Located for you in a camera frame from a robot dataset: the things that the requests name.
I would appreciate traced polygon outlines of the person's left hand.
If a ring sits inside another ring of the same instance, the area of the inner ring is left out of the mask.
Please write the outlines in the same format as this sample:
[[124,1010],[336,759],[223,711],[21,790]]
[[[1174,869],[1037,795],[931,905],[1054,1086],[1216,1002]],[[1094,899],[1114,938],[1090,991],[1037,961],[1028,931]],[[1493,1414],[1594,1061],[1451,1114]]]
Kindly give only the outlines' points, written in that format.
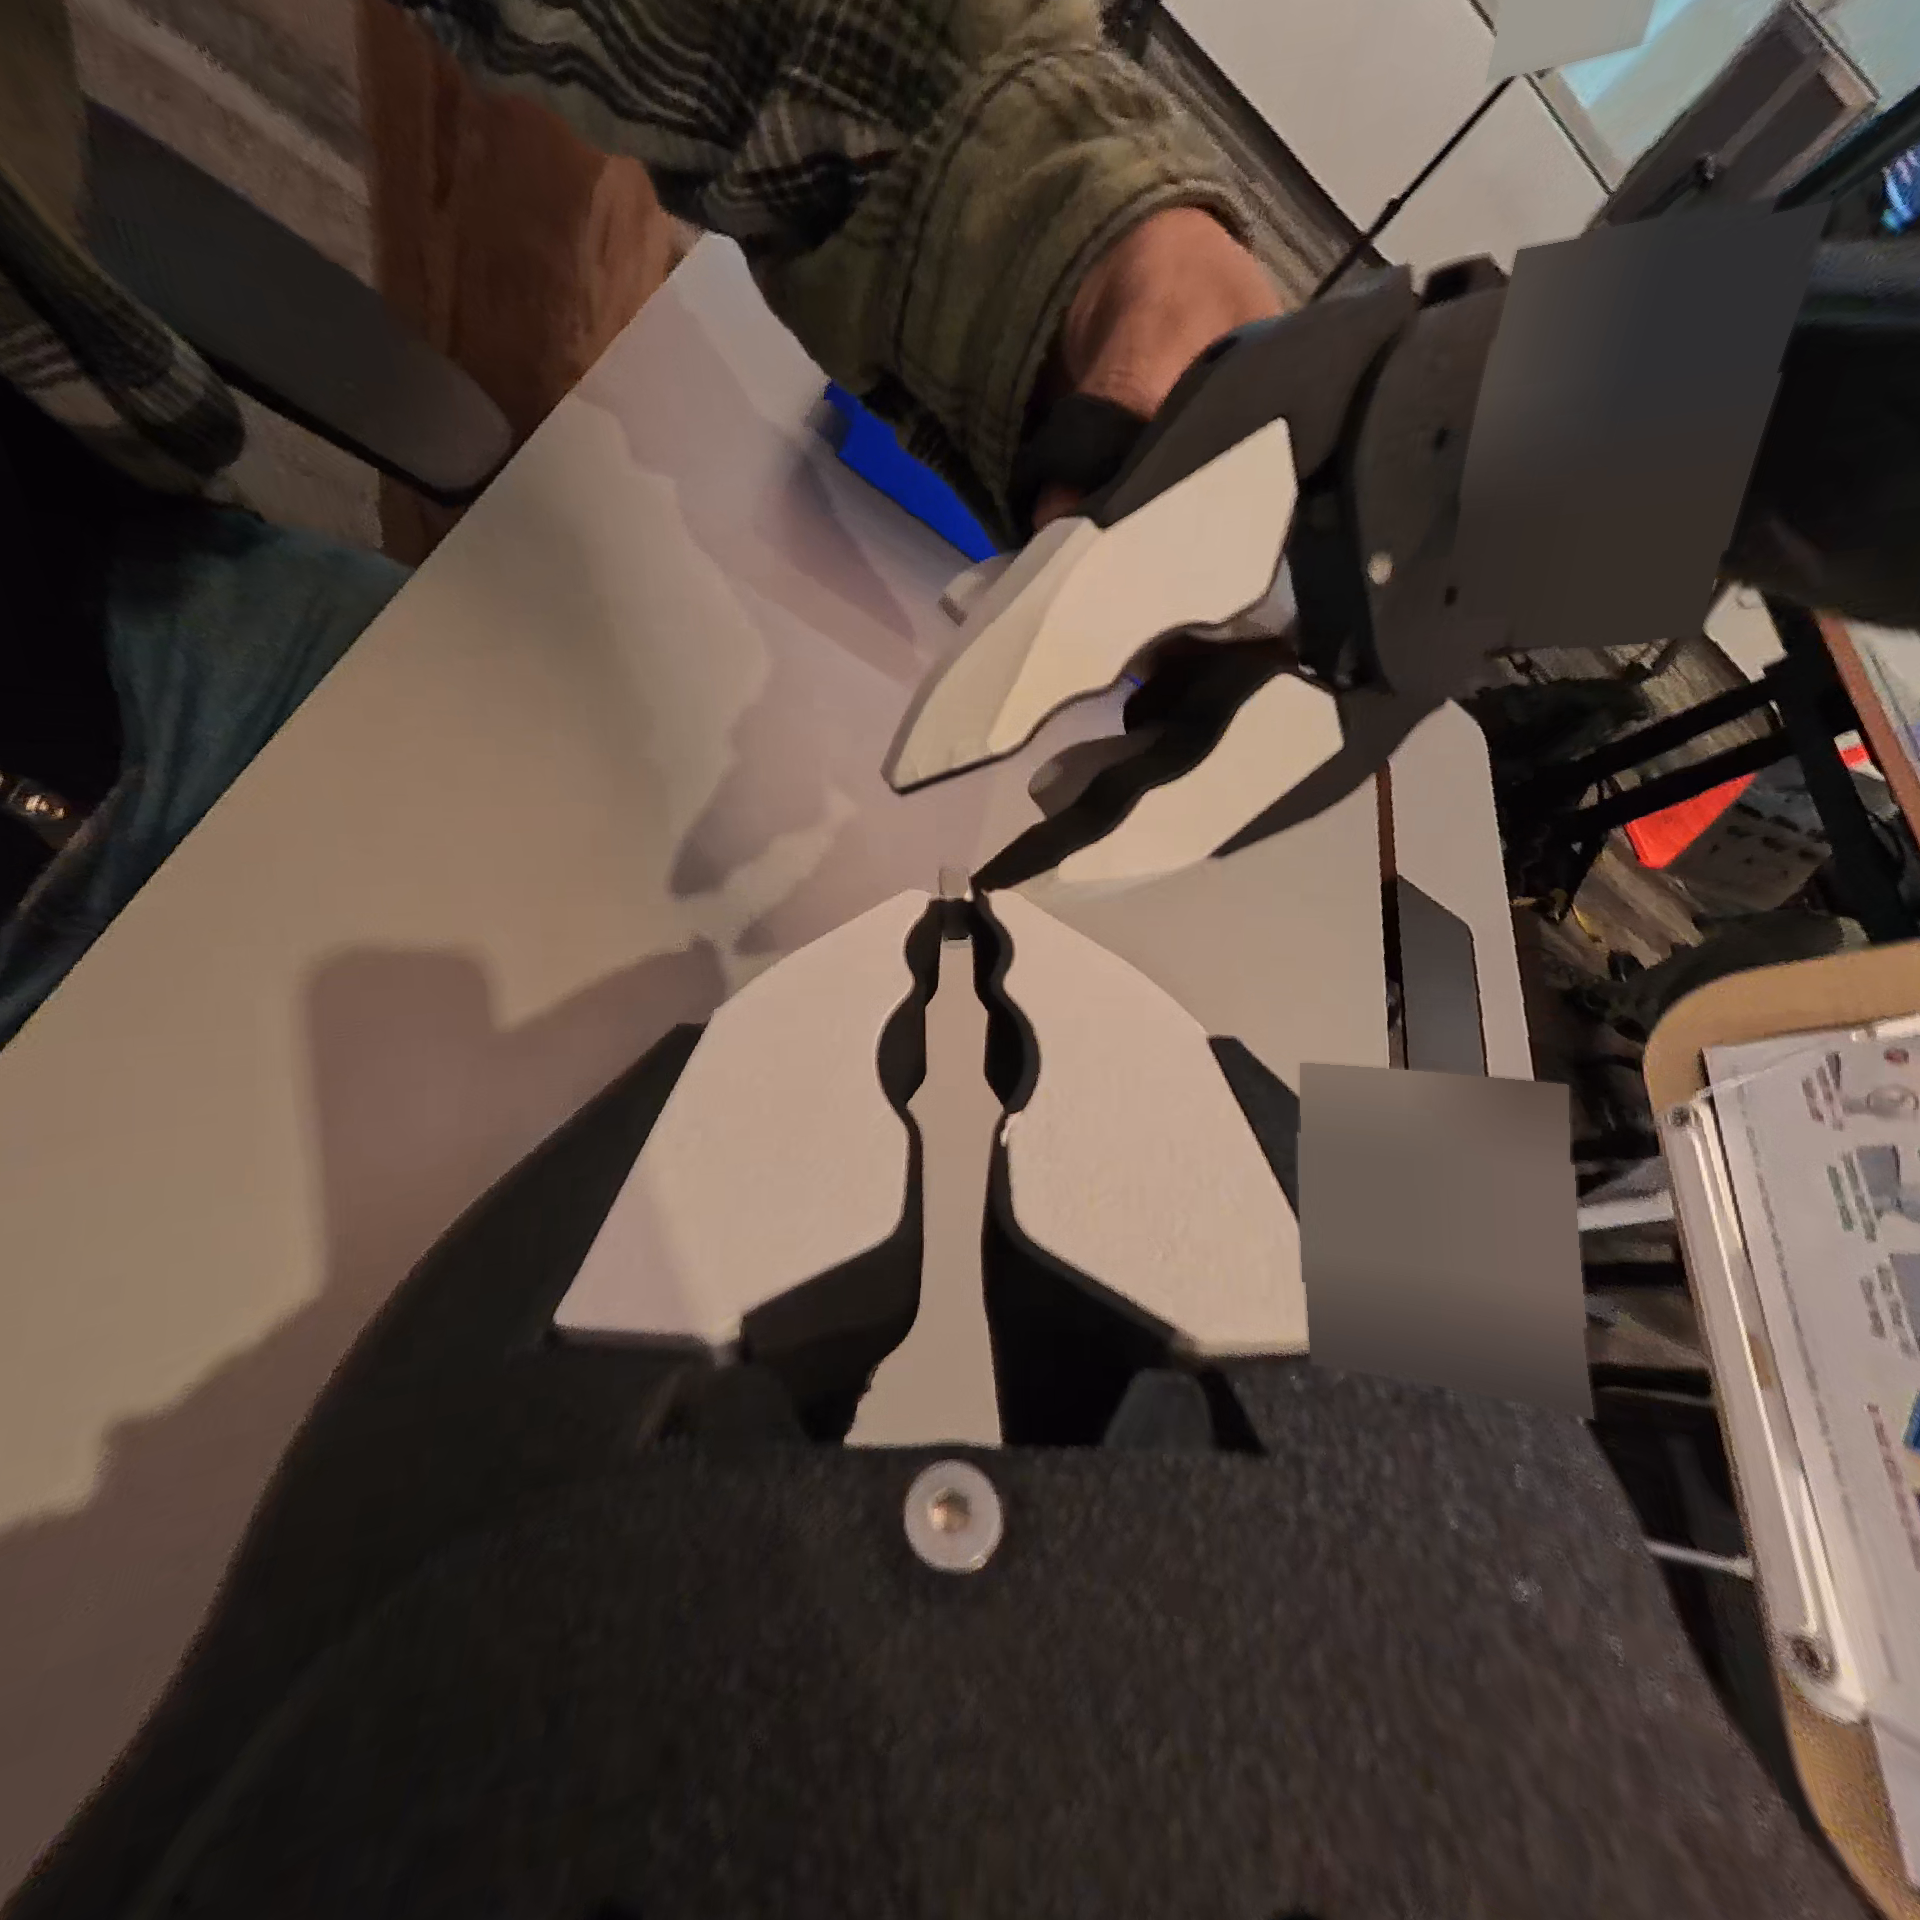
[[1022,438],[1067,396],[1151,418],[1219,339],[1296,307],[1221,211],[1155,209],[1071,284],[1023,396]]

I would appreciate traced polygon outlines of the orange traffic cone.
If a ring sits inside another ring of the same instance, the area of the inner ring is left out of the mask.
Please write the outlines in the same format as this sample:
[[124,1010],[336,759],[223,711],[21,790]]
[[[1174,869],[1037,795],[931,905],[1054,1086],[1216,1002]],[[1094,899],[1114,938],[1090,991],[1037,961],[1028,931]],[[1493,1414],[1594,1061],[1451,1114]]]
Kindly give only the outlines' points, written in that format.
[[1635,860],[1645,871],[1668,869],[1739,802],[1752,782],[1752,774],[1742,774],[1624,822],[1622,831]]

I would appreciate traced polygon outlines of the wooden-top table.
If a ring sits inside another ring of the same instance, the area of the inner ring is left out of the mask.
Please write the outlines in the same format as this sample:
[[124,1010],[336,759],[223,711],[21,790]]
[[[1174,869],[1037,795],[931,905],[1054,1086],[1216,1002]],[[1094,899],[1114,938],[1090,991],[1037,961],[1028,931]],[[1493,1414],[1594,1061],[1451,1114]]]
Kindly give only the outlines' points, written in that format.
[[1839,907],[1861,921],[1872,945],[1915,938],[1901,860],[1872,825],[1855,770],[1839,753],[1839,740],[1855,733],[1875,772],[1888,772],[1867,740],[1863,701],[1839,673],[1834,652],[1839,634],[1824,615],[1775,595],[1762,595],[1760,609],[1782,652],[1758,678],[1579,753],[1539,754],[1494,774],[1512,902],[1563,921],[1613,831],[1789,763],[1824,830]]

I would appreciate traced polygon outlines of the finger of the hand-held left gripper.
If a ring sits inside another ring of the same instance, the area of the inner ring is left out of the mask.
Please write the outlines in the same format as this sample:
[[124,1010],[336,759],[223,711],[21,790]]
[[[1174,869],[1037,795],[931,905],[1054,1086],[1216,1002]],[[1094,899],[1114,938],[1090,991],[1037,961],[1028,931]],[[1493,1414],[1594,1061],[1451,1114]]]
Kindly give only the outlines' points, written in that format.
[[1124,890],[1248,849],[1343,802],[1387,757],[1387,701],[1280,661],[1208,661],[1163,715],[1071,754],[1071,798],[995,852],[973,890]]
[[1258,609],[1280,574],[1298,476],[1286,420],[1102,525],[1062,517],[986,587],[883,763],[896,794],[1012,757],[1168,635]]

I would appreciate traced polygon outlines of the person's left forearm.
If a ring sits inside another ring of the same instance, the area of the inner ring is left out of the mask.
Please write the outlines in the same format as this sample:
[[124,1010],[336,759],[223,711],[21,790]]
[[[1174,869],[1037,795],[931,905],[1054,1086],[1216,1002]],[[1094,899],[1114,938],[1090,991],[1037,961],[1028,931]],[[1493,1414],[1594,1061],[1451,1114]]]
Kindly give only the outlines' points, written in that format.
[[644,166],[997,537],[1078,281],[1148,218],[1248,238],[1200,126],[1096,5],[403,5],[480,84]]

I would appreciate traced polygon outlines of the blue plastic bin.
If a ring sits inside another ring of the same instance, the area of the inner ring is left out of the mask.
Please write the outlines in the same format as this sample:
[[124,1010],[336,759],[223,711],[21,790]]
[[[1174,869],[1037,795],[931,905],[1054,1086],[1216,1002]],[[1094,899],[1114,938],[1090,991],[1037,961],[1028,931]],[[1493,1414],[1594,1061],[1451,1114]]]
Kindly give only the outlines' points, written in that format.
[[917,525],[949,545],[966,563],[999,556],[992,534],[971,515],[940,473],[909,455],[893,427],[879,420],[858,396],[827,381],[818,434],[831,457],[878,497],[896,506]]

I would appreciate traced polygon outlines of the person's own body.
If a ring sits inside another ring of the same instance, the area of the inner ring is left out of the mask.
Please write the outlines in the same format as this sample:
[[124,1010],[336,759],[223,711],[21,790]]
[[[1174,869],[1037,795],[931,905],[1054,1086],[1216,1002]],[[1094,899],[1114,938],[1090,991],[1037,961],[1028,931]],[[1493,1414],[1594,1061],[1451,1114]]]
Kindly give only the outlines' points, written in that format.
[[12,1039],[412,569],[228,491],[230,388],[2,178]]

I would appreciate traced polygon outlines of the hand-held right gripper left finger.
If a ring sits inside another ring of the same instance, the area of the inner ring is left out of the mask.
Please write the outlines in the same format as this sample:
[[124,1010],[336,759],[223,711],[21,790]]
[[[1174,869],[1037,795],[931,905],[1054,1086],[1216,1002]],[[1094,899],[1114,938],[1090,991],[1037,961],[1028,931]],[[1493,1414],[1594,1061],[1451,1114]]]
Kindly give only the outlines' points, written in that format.
[[909,1114],[943,911],[901,892],[795,948],[706,1022],[556,1333],[759,1367],[851,1434],[920,1310]]

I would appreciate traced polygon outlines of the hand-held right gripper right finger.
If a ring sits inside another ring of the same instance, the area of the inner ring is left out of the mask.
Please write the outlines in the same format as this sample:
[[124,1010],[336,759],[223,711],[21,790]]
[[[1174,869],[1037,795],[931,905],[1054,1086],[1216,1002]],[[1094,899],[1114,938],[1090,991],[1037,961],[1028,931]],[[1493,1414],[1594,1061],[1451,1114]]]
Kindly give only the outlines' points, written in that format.
[[1300,1102],[1162,983],[1016,893],[973,905],[999,1100],[981,1225],[1000,1437],[1092,1450],[1140,1375],[1309,1350]]

